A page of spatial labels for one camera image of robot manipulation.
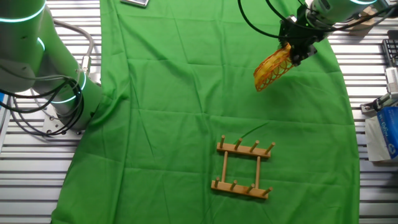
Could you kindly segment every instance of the aluminum grating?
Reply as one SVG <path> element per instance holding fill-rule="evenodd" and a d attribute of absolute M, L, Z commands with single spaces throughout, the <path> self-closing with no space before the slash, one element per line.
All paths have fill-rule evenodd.
<path fill-rule="evenodd" d="M 100 4 L 92 1 L 47 0 L 55 19 L 80 26 L 93 35 L 95 48 L 90 77 L 99 80 L 101 70 Z M 88 41 L 80 34 L 57 27 L 69 51 L 81 62 Z M 398 30 L 398 20 L 387 19 L 365 38 L 335 32 L 329 37 L 347 86 L 353 109 L 361 166 L 361 224 L 398 223 L 398 164 L 375 166 L 368 161 L 364 135 L 365 115 L 359 105 L 386 93 L 385 62 L 381 41 L 387 31 Z M 32 100 L 21 107 L 35 107 Z M 27 114 L 38 128 L 44 114 Z M 50 223 L 63 179 L 78 144 L 75 140 L 45 142 L 25 134 L 10 120 L 0 153 L 0 223 Z"/>

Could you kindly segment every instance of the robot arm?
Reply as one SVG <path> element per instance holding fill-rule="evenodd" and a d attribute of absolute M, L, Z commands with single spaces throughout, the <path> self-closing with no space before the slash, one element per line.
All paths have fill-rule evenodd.
<path fill-rule="evenodd" d="M 313 43 L 322 41 L 333 31 L 351 27 L 344 26 L 337 29 L 333 25 L 358 18 L 359 13 L 368 6 L 374 5 L 378 9 L 379 12 L 375 14 L 376 16 L 395 17 L 398 13 L 398 10 L 394 13 L 395 6 L 390 6 L 388 0 L 313 0 L 307 1 L 308 7 L 302 4 L 298 8 L 297 17 L 283 18 L 270 1 L 266 1 L 282 19 L 279 35 L 285 38 L 279 40 L 282 46 L 286 43 L 292 46 L 290 59 L 294 66 L 300 65 L 302 60 L 317 52 Z"/>
<path fill-rule="evenodd" d="M 44 98 L 50 100 L 64 124 L 70 125 L 75 118 L 63 114 L 71 114 L 79 106 L 82 112 L 66 129 L 84 130 L 102 95 L 101 87 L 87 77 L 90 58 L 84 57 L 85 68 L 78 64 L 55 31 L 45 0 L 4 0 L 1 5 L 0 90 L 17 93 L 32 88 L 45 95 L 65 80 L 73 80 L 76 84 Z M 86 100 L 78 103 L 79 98 Z"/>

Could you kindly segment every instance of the orange strainer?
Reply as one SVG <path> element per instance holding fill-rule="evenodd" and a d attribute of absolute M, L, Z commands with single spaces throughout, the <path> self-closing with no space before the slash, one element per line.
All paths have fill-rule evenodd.
<path fill-rule="evenodd" d="M 280 76 L 293 68 L 290 60 L 290 44 L 267 57 L 254 71 L 254 84 L 257 91 L 265 89 Z"/>

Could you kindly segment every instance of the green cloth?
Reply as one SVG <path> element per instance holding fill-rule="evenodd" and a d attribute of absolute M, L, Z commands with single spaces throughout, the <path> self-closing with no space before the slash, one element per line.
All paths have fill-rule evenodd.
<path fill-rule="evenodd" d="M 283 15 L 296 0 L 273 1 Z M 263 0 L 250 20 L 277 34 Z M 358 223 L 354 121 L 327 40 L 258 93 L 254 69 L 278 41 L 236 0 L 101 0 L 103 99 L 76 150 L 53 223 Z M 210 189 L 226 143 L 267 148 L 264 201 Z M 226 181 L 254 182 L 256 158 L 229 156 Z"/>

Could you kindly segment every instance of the wooden rack frame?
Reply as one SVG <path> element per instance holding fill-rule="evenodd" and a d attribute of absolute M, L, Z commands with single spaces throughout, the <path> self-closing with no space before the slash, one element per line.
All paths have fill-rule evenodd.
<path fill-rule="evenodd" d="M 234 144 L 226 144 L 224 143 L 225 136 L 221 137 L 221 142 L 217 143 L 217 151 L 224 152 L 224 164 L 223 164 L 223 173 L 220 178 L 217 177 L 216 180 L 211 181 L 211 189 L 213 190 L 222 190 L 225 192 L 231 192 L 235 194 L 247 195 L 251 197 L 261 198 L 261 199 L 268 199 L 268 193 L 272 191 L 272 187 L 268 188 L 267 190 L 259 189 L 259 182 L 260 182 L 260 165 L 261 165 L 261 158 L 270 158 L 271 156 L 271 149 L 275 146 L 273 142 L 268 149 L 259 149 L 256 146 L 259 144 L 259 141 L 256 141 L 253 146 L 240 146 L 242 143 L 242 138 L 238 140 L 238 142 Z M 226 175 L 226 166 L 228 162 L 228 153 L 236 153 L 236 154 L 243 154 L 247 156 L 256 156 L 257 157 L 257 168 L 256 168 L 256 183 L 251 184 L 249 187 L 238 185 L 238 181 L 234 180 L 232 184 L 225 182 L 225 175 Z"/>

